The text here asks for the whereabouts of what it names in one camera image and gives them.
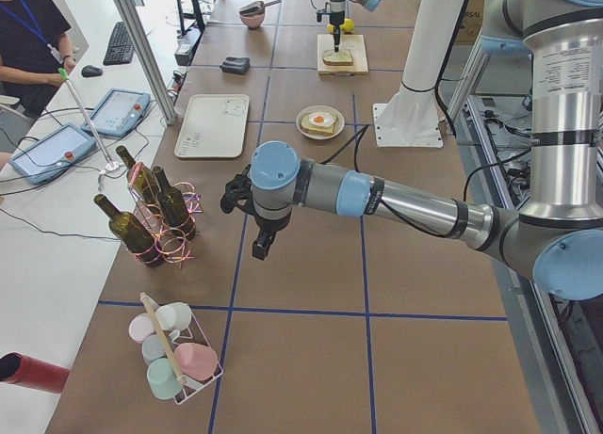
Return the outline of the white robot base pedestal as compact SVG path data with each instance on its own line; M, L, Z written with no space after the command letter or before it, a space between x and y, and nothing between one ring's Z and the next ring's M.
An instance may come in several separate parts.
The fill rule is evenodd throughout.
M436 86L466 0L421 0L399 91L373 105L381 148L440 148Z

